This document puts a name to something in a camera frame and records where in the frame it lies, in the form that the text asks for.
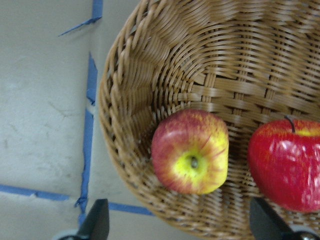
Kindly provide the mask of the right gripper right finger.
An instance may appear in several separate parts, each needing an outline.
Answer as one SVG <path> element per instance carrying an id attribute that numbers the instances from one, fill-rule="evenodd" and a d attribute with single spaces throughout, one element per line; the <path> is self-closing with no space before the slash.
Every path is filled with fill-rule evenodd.
<path id="1" fill-rule="evenodd" d="M 294 236 L 294 231 L 261 197 L 250 201 L 249 227 L 255 240 L 291 240 Z"/>

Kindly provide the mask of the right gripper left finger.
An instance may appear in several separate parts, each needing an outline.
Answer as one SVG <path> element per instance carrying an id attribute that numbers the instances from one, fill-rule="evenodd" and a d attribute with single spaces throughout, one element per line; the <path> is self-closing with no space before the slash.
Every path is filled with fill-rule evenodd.
<path id="1" fill-rule="evenodd" d="M 110 232 L 109 203 L 97 199 L 77 231 L 75 240 L 107 240 Z"/>

